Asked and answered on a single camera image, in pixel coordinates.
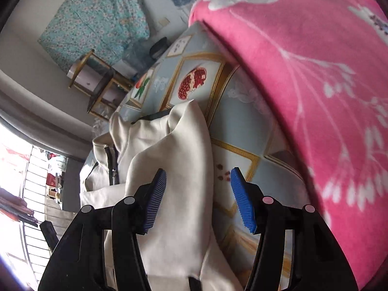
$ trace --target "patterned tablecloth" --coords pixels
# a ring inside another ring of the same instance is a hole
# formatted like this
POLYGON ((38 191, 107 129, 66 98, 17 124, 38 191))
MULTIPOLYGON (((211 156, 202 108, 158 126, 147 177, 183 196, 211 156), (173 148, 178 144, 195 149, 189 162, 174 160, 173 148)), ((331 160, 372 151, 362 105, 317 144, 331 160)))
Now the patterned tablecloth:
MULTIPOLYGON (((247 74, 226 49, 197 22, 176 40, 141 78, 119 107, 127 121, 195 99, 207 121, 214 158, 213 228, 233 272, 246 285, 259 242, 244 227, 230 186, 230 170, 238 166, 245 179, 283 205, 309 203, 277 121, 247 74)), ((81 171, 87 176, 91 153, 81 171)), ((280 289, 290 276, 292 231, 286 231, 280 289)))

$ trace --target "teal floral fabric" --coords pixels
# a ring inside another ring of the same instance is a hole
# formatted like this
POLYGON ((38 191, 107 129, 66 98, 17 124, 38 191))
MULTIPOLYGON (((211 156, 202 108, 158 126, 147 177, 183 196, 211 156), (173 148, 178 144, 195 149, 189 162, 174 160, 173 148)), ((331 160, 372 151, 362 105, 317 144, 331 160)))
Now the teal floral fabric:
POLYGON ((149 38, 141 0, 65 0, 38 42, 66 73, 92 48, 108 64, 149 38))

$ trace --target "jacket zipper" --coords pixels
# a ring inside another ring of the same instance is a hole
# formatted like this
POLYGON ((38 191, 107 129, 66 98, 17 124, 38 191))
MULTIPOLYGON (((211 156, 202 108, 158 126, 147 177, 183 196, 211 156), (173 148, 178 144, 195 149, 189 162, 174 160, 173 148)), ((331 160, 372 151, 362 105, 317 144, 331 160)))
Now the jacket zipper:
POLYGON ((117 185, 120 183, 119 176, 118 176, 118 163, 117 163, 118 152, 115 146, 113 147, 113 154, 109 146, 106 146, 104 149, 106 152, 106 156, 108 158, 109 184, 117 185))

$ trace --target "pink floral blanket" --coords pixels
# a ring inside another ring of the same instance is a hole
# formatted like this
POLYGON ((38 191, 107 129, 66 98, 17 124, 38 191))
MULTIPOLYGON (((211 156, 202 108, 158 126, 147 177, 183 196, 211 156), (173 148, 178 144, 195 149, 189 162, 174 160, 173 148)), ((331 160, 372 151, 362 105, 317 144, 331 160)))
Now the pink floral blanket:
POLYGON ((388 24, 374 0, 199 0, 265 92, 362 288, 388 255, 388 24))

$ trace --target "beige garment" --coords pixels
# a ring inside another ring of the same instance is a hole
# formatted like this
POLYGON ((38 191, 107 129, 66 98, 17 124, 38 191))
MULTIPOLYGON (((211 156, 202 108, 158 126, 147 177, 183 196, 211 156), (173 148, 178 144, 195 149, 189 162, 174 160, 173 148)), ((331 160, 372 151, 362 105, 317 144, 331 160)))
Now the beige garment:
MULTIPOLYGON (((167 186, 154 227, 139 235, 145 271, 153 291, 189 291, 188 277, 199 279, 203 291, 242 290, 222 255, 211 227, 213 157, 203 114, 195 101, 179 104, 163 118, 131 125, 118 113, 109 133, 94 140, 94 154, 102 170, 86 182, 92 191, 81 193, 82 205, 115 205, 152 181, 158 168, 167 174, 167 186), (94 184, 108 174, 104 147, 119 151, 119 184, 94 184)), ((114 286, 111 234, 105 240, 105 265, 114 286)))

